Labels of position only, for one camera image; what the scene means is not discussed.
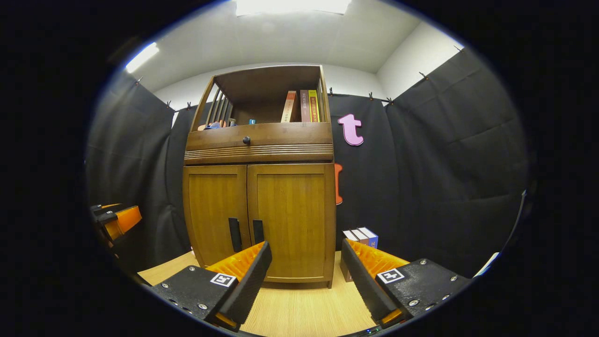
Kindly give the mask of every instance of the pink letter t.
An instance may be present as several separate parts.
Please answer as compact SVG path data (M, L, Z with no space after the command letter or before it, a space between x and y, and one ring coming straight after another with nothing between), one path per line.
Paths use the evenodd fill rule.
M364 138L356 133L356 127L361 127L362 122L354 119L353 113L341 117L337 122L343 125L343 137L347 144L358 146L364 142Z

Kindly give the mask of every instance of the wooden cabinet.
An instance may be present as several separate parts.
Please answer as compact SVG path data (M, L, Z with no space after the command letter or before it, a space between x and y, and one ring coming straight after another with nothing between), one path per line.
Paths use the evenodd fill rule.
M252 242L256 226L273 261L265 281L316 282L332 278L335 257L333 164L250 165L247 201Z
M235 254L229 219L236 218L241 247L251 247L247 226L246 166L183 168L183 200L189 240L200 266Z
M202 128L211 124L199 117L213 87L208 121L234 118L237 126ZM314 89L321 122L278 122L287 91ZM248 125L249 119L257 124ZM322 67L263 67L213 76L187 137L183 201L201 266L231 256L239 245L267 240L273 261L265 281L328 282L330 288L335 172Z

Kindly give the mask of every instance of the cabinet door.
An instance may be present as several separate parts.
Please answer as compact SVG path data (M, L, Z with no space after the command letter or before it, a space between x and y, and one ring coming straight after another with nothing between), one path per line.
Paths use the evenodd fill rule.
M265 281L330 281L335 256L333 164L249 165L247 169L252 243L263 236L273 253ZM255 221L261 221L263 235L255 230Z
M245 165L183 168L185 221L200 266L235 254L236 234L229 229L229 218L239 222L241 249L251 246L246 191Z

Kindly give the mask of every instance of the white wall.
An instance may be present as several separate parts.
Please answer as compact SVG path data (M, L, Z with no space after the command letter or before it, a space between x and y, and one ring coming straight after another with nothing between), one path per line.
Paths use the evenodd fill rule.
M396 98L422 79L419 71L428 75L457 54L454 46L464 47L437 28L420 22L377 72L383 90Z
M298 62L277 62L277 63L260 63L241 65L237 67L230 67L225 69L219 69L211 71L209 73L199 74L188 79L184 79L165 88L153 92L162 101L171 101L171 107L174 110L180 110L187 107L187 102L191 102L191 105L197 105L202 98L204 90L210 81L210 77L213 75L228 73L230 71L243 70L255 67L266 67L270 65L284 65L284 64L310 64L310 63L298 63ZM361 70L355 70L350 68L338 67L336 65L323 65L325 72L326 87L333 88L333 94L348 94L368 97L368 93L372 92L374 98L387 97L386 93L379 82L379 79L375 74L367 73ZM212 102L214 94L216 93L216 87L210 93L208 102Z

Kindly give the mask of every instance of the ceiling light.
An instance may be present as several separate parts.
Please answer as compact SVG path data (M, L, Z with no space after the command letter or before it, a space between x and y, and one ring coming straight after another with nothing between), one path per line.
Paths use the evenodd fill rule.
M152 43L142 50L136 57L131 60L126 66L129 74L133 73L137 68L140 67L145 61L148 61L152 56L154 56L158 52L158 48L156 47L156 43Z
M234 0L237 16L256 13L289 13L293 11L324 11L345 14L352 0Z

